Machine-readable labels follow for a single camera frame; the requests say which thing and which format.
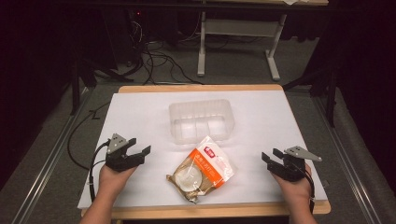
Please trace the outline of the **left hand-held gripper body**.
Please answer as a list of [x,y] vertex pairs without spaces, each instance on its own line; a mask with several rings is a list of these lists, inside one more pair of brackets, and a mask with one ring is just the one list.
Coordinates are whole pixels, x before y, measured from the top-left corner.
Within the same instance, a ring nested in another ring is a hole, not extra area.
[[145,162],[146,156],[139,156],[138,153],[127,155],[128,141],[117,133],[112,135],[106,151],[106,166],[116,172],[122,172]]

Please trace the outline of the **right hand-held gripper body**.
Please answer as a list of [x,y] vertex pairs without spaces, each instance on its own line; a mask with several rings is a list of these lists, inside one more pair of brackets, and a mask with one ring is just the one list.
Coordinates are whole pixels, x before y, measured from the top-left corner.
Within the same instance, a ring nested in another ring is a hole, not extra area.
[[305,177],[306,160],[322,161],[320,156],[299,146],[287,148],[282,152],[284,153],[284,158],[281,159],[283,163],[272,160],[274,164],[267,164],[267,170],[289,182],[296,182]]

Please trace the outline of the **orange and white snack packet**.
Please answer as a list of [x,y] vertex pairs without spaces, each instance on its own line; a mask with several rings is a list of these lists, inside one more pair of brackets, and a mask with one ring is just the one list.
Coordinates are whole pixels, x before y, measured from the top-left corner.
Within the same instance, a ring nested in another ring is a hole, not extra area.
[[235,173],[226,153],[207,136],[166,179],[188,202],[198,203],[200,196],[220,188]]

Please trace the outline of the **clear plastic container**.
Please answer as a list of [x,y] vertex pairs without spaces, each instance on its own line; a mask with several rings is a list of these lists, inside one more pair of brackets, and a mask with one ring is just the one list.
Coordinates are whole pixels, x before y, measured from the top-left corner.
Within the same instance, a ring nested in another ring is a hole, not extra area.
[[226,140],[234,127],[231,103],[226,99],[169,105],[171,134],[178,145],[200,143],[205,137]]

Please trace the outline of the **person's right hand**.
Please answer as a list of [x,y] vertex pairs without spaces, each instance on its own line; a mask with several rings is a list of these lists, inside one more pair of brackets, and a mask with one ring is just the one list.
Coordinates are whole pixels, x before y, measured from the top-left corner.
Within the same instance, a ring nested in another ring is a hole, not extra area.
[[275,174],[272,174],[272,177],[280,186],[284,200],[289,206],[309,205],[311,186],[306,178],[297,182],[289,182]]

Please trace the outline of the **person's left hand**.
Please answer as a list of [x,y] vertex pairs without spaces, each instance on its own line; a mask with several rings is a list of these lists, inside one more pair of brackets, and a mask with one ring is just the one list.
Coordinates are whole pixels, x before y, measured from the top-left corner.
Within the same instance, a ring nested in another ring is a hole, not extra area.
[[98,196],[116,198],[124,189],[128,179],[135,170],[136,168],[134,167],[126,171],[116,172],[104,165],[99,175]]

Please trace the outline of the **white table sheet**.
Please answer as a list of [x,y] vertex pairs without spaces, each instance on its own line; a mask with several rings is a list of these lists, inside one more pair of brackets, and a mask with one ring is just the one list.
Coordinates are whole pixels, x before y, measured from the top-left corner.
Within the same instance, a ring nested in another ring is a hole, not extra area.
[[132,152],[151,151],[116,200],[118,208],[185,205],[187,200],[167,181],[190,154],[191,145],[177,145],[171,135],[169,106],[173,103],[226,99],[234,128],[219,142],[236,168],[235,175],[206,196],[200,205],[269,203],[282,199],[278,184],[266,169],[262,155],[274,149],[305,145],[283,91],[193,91],[116,93],[112,97],[99,137],[105,142],[113,133],[137,143]]

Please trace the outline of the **black metal stand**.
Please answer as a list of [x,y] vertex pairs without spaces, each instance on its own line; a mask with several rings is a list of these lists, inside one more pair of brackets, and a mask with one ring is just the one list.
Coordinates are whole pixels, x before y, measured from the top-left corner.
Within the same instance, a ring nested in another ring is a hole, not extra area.
[[94,79],[94,70],[99,70],[106,75],[121,81],[121,82],[134,82],[133,79],[123,77],[116,72],[96,63],[92,60],[77,57],[72,63],[71,67],[71,86],[72,86],[72,115],[76,115],[80,107],[80,87],[79,81],[82,80],[86,87],[95,87],[96,80]]
[[311,83],[309,93],[311,96],[327,96],[325,107],[325,118],[333,127],[333,115],[335,106],[336,83],[339,74],[338,68],[319,68],[319,70],[303,75],[282,86],[284,91],[289,91],[294,87]]

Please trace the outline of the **metal floor rail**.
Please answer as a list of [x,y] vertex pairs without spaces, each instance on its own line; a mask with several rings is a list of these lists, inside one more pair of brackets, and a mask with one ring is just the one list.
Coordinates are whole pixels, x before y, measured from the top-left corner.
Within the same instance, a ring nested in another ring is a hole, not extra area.
[[362,211],[367,224],[381,224],[381,221],[378,219],[377,213],[373,208],[373,204],[367,193],[366,187],[363,186],[363,183],[358,176],[357,170],[355,169],[351,159],[348,157],[338,133],[326,117],[326,109],[324,104],[318,97],[314,97],[312,101],[318,110],[321,119],[324,121],[328,132],[330,133],[332,143],[335,145],[337,157],[341,162],[341,168],[343,169],[348,185],[352,190],[352,193]]
[[56,141],[50,148],[48,155],[45,157],[45,162],[40,166],[39,172],[35,176],[35,181],[26,193],[23,202],[19,206],[18,212],[12,218],[10,224],[26,224],[30,215],[35,209],[35,205],[38,202],[43,190],[47,186],[48,181],[63,154],[63,147],[66,140],[71,134],[71,130],[78,119],[78,116],[82,110],[82,107],[86,104],[92,95],[93,88],[84,87],[82,93],[78,94],[80,103],[77,103],[77,109],[75,112],[67,114],[67,120],[64,122],[64,126],[57,135]]

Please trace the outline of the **white metal desk frame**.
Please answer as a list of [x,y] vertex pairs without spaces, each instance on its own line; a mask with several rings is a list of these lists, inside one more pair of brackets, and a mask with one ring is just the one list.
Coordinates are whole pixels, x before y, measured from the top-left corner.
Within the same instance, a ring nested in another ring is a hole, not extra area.
[[198,53],[197,76],[205,75],[205,37],[207,35],[239,35],[253,37],[272,37],[272,47],[267,49],[265,59],[273,81],[280,80],[276,66],[275,53],[281,37],[287,15],[282,14],[278,21],[239,21],[225,19],[208,19],[201,13],[200,48]]

